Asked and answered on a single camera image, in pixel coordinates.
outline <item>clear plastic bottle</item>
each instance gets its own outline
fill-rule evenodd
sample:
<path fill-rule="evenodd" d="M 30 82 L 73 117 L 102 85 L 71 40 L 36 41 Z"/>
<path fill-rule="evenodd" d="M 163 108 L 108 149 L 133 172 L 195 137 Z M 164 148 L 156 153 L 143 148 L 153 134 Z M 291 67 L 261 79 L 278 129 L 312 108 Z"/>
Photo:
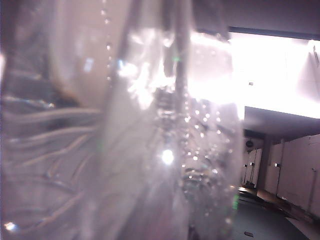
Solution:
<path fill-rule="evenodd" d="M 5 239 L 228 239 L 242 131 L 220 15 L 208 34 L 191 1 L 10 4 Z"/>

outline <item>ceiling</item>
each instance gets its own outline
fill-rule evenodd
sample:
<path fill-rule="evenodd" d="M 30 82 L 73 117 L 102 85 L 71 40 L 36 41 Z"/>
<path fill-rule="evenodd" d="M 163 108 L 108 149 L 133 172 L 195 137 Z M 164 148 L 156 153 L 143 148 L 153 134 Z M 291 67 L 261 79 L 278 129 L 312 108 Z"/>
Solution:
<path fill-rule="evenodd" d="M 275 139 L 292 140 L 320 134 L 320 119 L 245 107 L 243 128 Z"/>

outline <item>floor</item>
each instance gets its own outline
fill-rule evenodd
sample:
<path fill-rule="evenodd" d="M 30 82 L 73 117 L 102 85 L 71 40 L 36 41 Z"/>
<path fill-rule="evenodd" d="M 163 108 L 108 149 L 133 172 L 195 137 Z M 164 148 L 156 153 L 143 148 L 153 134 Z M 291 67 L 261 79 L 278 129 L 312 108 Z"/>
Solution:
<path fill-rule="evenodd" d="M 320 226 L 312 224 L 311 219 L 302 211 L 293 209 L 288 203 L 265 190 L 258 190 L 256 195 L 263 200 L 274 203 L 283 209 L 290 216 L 287 217 L 287 220 L 290 221 L 305 236 L 307 236 L 308 239 L 320 240 Z"/>
<path fill-rule="evenodd" d="M 320 240 L 315 227 L 294 218 L 281 199 L 266 191 L 240 191 L 233 240 Z"/>

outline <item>plastic bag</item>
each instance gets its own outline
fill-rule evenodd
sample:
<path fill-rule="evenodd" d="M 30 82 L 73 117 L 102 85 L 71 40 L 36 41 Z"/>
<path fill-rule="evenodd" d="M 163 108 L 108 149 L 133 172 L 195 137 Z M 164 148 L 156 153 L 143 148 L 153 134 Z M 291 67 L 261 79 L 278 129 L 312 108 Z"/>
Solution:
<path fill-rule="evenodd" d="M 228 239 L 241 129 L 225 34 L 195 30 L 190 1 L 6 7 L 5 239 Z"/>

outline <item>green floor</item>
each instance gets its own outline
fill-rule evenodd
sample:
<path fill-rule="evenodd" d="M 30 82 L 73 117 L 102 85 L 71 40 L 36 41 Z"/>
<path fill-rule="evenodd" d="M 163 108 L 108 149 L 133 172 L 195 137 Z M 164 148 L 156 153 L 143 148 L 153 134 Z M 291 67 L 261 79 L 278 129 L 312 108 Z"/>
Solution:
<path fill-rule="evenodd" d="M 308 240 L 283 214 L 261 202 L 240 198 L 233 224 L 233 240 Z"/>

